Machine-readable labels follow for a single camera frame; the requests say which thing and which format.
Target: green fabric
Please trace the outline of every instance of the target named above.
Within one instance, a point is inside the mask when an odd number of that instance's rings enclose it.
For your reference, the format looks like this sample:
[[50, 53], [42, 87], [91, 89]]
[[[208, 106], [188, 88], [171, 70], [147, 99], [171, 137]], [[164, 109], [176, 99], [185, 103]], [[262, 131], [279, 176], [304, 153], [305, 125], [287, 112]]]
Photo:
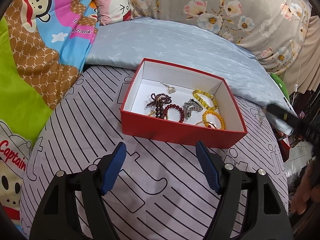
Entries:
[[34, 144], [52, 110], [38, 92], [19, 76], [4, 17], [0, 21], [0, 55], [0, 120], [9, 126], [12, 133]]
[[270, 76], [277, 83], [277, 85], [280, 87], [285, 98], [287, 98], [287, 100], [289, 101], [289, 93], [288, 93], [287, 88], [285, 87], [284, 83], [282, 82], [282, 80], [276, 74], [271, 73]]

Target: white cable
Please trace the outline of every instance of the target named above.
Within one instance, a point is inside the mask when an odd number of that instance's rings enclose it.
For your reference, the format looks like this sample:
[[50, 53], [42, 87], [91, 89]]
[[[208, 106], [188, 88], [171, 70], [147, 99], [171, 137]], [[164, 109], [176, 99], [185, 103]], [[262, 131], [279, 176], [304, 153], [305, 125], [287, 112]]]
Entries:
[[[302, 10], [302, 21], [301, 21], [302, 23], [303, 23], [303, 19], [304, 19], [304, 8], [303, 8], [303, 10]], [[298, 91], [298, 80], [299, 80], [299, 76], [300, 76], [300, 69], [301, 69], [301, 65], [302, 65], [302, 57], [303, 57], [304, 30], [305, 30], [305, 28], [303, 27], [301, 60], [300, 60], [299, 72], [298, 72], [298, 76], [297, 76], [297, 83], [296, 83], [296, 84], [295, 84], [295, 86], [294, 86], [294, 94], [293, 94], [292, 103], [294, 102], [294, 96], [295, 96], [296, 92]]]

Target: red box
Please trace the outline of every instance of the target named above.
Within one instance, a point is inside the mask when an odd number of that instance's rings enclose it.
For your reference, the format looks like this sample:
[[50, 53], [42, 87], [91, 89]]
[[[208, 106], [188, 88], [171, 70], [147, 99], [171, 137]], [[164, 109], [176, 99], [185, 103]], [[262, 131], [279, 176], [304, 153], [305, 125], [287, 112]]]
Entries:
[[[153, 108], [146, 108], [151, 101], [152, 93], [167, 93], [167, 88], [161, 83], [174, 87], [177, 91], [170, 96], [172, 104], [183, 106], [193, 98], [192, 91], [200, 89], [215, 96], [218, 102], [217, 113], [223, 117], [226, 129], [207, 128], [195, 125], [202, 120], [201, 112], [193, 111], [189, 119], [179, 123], [179, 112], [168, 111], [169, 120], [150, 117]], [[209, 106], [213, 106], [209, 98], [201, 95]], [[238, 105], [223, 78], [164, 61], [143, 59], [138, 67], [130, 87], [125, 95], [121, 112], [122, 132], [127, 135], [152, 140], [185, 145], [196, 145], [203, 141], [207, 147], [228, 149], [247, 134], [244, 120]], [[218, 128], [220, 121], [212, 114], [207, 120]]]

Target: floral bedding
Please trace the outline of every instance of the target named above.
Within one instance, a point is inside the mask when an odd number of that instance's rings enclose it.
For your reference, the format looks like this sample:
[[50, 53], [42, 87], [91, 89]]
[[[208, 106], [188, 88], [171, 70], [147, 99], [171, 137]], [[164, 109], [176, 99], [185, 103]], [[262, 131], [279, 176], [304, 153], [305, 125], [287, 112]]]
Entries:
[[307, 32], [307, 0], [131, 0], [137, 16], [196, 25], [251, 51], [281, 74], [298, 56]]

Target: brown beaded necklace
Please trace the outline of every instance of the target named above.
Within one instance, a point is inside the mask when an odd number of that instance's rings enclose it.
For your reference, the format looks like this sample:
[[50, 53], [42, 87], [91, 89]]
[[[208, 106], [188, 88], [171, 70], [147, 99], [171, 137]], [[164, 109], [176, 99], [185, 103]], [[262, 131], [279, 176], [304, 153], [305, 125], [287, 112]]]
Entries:
[[162, 104], [170, 104], [172, 102], [171, 97], [169, 97], [165, 93], [157, 94], [157, 95], [155, 93], [152, 93], [151, 94], [151, 99], [153, 99], [153, 101], [148, 103], [146, 105], [146, 107], [155, 106], [159, 99], [162, 100]]

